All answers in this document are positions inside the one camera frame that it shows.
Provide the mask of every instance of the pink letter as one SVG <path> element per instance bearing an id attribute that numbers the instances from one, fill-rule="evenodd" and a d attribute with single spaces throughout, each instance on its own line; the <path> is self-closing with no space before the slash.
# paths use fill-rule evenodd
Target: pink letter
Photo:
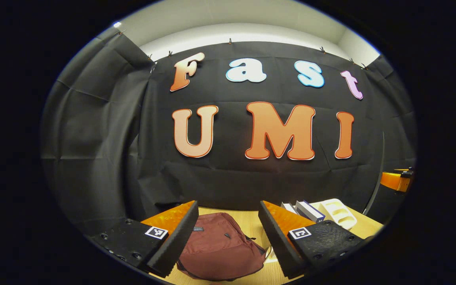
<path id="1" fill-rule="evenodd" d="M 344 78 L 346 78 L 346 82 L 348 83 L 348 86 L 350 88 L 351 94 L 355 96 L 356 99 L 363 99 L 363 94 L 356 88 L 356 84 L 358 81 L 356 81 L 356 78 L 351 76 L 351 73 L 349 71 L 344 71 L 341 72 L 340 75 Z"/>

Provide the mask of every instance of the white wall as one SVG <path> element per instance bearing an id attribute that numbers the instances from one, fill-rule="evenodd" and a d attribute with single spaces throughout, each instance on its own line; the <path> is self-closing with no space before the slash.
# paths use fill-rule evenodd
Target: white wall
<path id="1" fill-rule="evenodd" d="M 265 24 L 231 23 L 197 27 L 179 31 L 141 46 L 152 60 L 168 56 L 168 51 L 178 53 L 206 45 L 232 42 L 276 42 L 320 50 L 348 59 L 350 56 L 338 45 L 323 38 L 298 30 Z"/>
<path id="2" fill-rule="evenodd" d="M 346 32 L 339 40 L 338 46 L 360 66 L 362 66 L 362 63 L 365 66 L 369 65 L 380 55 L 380 52 L 370 43 L 350 29 L 346 29 Z"/>
<path id="3" fill-rule="evenodd" d="M 335 54 L 362 66 L 372 63 L 380 53 L 358 34 L 346 28 L 337 44 L 298 30 L 251 23 L 216 24 L 179 31 L 153 40 L 140 48 L 152 54 L 152 60 L 168 56 L 168 51 L 178 53 L 192 48 L 232 42 L 275 42 L 304 46 Z"/>

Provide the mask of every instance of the maroon backpack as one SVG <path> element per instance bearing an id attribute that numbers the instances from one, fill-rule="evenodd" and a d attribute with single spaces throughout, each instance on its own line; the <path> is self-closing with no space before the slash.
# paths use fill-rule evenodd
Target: maroon backpack
<path id="1" fill-rule="evenodd" d="M 261 270 L 265 252 L 227 213 L 200 215 L 177 268 L 193 279 L 233 281 Z"/>

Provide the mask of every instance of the orange letter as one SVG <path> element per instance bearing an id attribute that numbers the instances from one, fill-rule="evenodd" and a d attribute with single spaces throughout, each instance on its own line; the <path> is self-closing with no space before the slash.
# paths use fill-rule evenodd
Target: orange letter
<path id="1" fill-rule="evenodd" d="M 293 138 L 293 147 L 288 157 L 293 160 L 311 160 L 314 158 L 312 149 L 312 126 L 315 110 L 306 105 L 296 105 L 291 111 L 286 124 L 271 103 L 253 102 L 247 105 L 253 114 L 253 139 L 251 148 L 246 150 L 250 159 L 266 159 L 270 152 L 265 148 L 268 137 L 272 150 L 277 158 L 281 158 Z"/>
<path id="2" fill-rule="evenodd" d="M 335 157 L 339 159 L 350 158 L 351 150 L 351 124 L 355 121 L 353 115 L 348 112 L 338 112 L 337 119 L 340 122 L 339 148 L 335 151 Z"/>
<path id="3" fill-rule="evenodd" d="M 202 61 L 204 58 L 205 54 L 203 54 L 203 52 L 199 52 L 176 63 L 174 65 L 175 79 L 172 87 L 170 87 L 170 92 L 174 92 L 188 86 L 190 80 L 186 79 L 186 74 L 189 74 L 190 76 L 195 75 L 197 63 L 194 60 Z"/>
<path id="4" fill-rule="evenodd" d="M 212 148 L 212 128 L 214 126 L 214 115 L 217 114 L 217 106 L 203 106 L 198 108 L 197 114 L 201 118 L 201 138 L 196 146 L 188 140 L 188 119 L 191 117 L 191 110 L 176 110 L 172 114 L 175 121 L 174 139 L 175 147 L 185 156 L 202 157 L 210 152 Z"/>

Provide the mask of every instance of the table surface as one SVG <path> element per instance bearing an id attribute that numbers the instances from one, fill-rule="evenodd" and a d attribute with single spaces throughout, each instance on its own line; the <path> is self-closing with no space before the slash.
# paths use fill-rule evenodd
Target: table surface
<path id="1" fill-rule="evenodd" d="M 349 207 L 348 209 L 357 219 L 356 225 L 350 229 L 350 232 L 356 234 L 360 238 L 367 238 L 368 236 L 375 235 L 382 228 L 383 225 L 381 223 L 376 222 L 375 220 L 362 215 Z M 258 245 L 261 245 L 264 249 L 267 249 L 270 246 L 263 226 L 258 218 L 258 211 L 232 211 L 198 207 L 198 212 L 199 215 L 219 212 L 228 213 L 235 219 L 235 221 L 237 221 L 244 234 L 250 238 L 256 238 L 255 242 Z M 166 278 L 161 278 L 154 274 L 152 275 L 175 285 L 209 285 L 212 283 L 207 280 L 190 278 L 177 269 L 177 264 L 174 266 L 170 275 Z M 264 267 L 255 274 L 236 279 L 235 281 L 221 281 L 219 283 L 224 285 L 282 285 L 301 277 L 302 276 L 288 279 L 287 277 L 284 277 L 279 262 L 266 262 Z"/>

